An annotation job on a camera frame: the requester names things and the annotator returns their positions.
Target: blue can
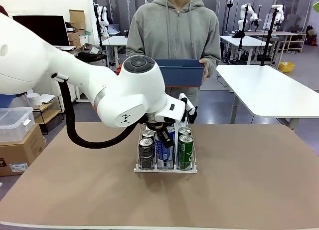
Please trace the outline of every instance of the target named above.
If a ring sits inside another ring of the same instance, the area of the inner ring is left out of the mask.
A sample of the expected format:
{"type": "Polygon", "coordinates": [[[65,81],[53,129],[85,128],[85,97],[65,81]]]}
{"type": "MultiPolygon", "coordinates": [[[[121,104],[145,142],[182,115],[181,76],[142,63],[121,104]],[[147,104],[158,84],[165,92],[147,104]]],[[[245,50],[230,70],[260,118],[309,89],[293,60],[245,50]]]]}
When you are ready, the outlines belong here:
{"type": "Polygon", "coordinates": [[[172,126],[168,126],[167,127],[167,131],[169,133],[169,136],[173,139],[173,141],[175,142],[175,129],[172,126]]]}
{"type": "Polygon", "coordinates": [[[159,139],[158,135],[155,134],[155,146],[156,146],[156,156],[162,161],[171,161],[174,159],[174,146],[165,148],[163,142],[159,139]]]}

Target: gray hoodie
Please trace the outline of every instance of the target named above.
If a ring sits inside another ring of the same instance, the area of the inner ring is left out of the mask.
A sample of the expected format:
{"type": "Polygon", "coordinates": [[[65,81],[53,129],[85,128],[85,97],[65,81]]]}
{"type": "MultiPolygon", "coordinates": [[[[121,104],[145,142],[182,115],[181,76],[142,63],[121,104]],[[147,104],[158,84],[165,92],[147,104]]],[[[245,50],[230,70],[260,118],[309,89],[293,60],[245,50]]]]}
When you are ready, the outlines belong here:
{"type": "MultiPolygon", "coordinates": [[[[130,26],[127,57],[142,54],[153,59],[209,59],[209,73],[221,60],[219,23],[216,14],[202,0],[191,0],[181,11],[168,0],[141,6],[130,26]]],[[[199,88],[166,88],[178,98],[185,93],[198,106],[199,88]]]]}

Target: yellow basket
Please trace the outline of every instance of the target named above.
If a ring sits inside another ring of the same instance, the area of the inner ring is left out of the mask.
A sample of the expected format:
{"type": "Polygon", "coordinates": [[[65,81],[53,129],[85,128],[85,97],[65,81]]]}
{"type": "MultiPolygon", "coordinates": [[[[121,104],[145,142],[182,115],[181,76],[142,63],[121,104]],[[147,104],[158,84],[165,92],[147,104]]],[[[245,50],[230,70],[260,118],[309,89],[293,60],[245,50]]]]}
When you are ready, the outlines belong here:
{"type": "Polygon", "coordinates": [[[291,73],[294,69],[295,65],[292,64],[291,62],[280,62],[279,64],[279,70],[284,72],[284,73],[291,73]]]}

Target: cardboard box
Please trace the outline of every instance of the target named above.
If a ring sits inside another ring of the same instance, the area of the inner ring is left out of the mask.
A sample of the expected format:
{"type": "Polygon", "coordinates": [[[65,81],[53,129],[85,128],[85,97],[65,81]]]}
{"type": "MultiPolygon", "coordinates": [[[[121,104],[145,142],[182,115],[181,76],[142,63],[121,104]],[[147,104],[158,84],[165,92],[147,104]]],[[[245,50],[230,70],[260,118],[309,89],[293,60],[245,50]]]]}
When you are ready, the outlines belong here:
{"type": "Polygon", "coordinates": [[[23,174],[44,148],[39,124],[35,124],[20,142],[0,143],[0,176],[23,174]]]}
{"type": "Polygon", "coordinates": [[[81,45],[80,39],[75,39],[70,41],[70,46],[80,46],[80,45],[81,45]]]}
{"type": "Polygon", "coordinates": [[[70,9],[70,22],[76,29],[85,29],[85,13],[83,10],[70,9]]]}
{"type": "Polygon", "coordinates": [[[75,29],[76,32],[79,32],[79,35],[85,34],[85,30],[83,29],[75,29]]]}
{"type": "Polygon", "coordinates": [[[72,23],[70,22],[71,26],[76,29],[85,29],[85,23],[72,23]]]}
{"type": "Polygon", "coordinates": [[[69,41],[74,41],[79,38],[79,32],[68,32],[69,41]]]}

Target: green can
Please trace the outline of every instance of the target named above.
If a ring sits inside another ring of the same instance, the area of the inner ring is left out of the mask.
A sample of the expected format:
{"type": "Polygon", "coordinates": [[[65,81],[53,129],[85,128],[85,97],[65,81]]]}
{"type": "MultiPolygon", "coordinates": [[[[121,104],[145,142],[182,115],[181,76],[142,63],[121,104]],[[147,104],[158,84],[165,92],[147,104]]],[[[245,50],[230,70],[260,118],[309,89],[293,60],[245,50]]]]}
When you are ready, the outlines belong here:
{"type": "Polygon", "coordinates": [[[190,166],[193,143],[193,136],[188,134],[183,134],[178,139],[178,161],[181,170],[187,170],[190,166]]]}
{"type": "Polygon", "coordinates": [[[191,135],[191,129],[188,127],[181,127],[178,130],[178,139],[180,138],[181,135],[183,134],[188,134],[191,135]]]}

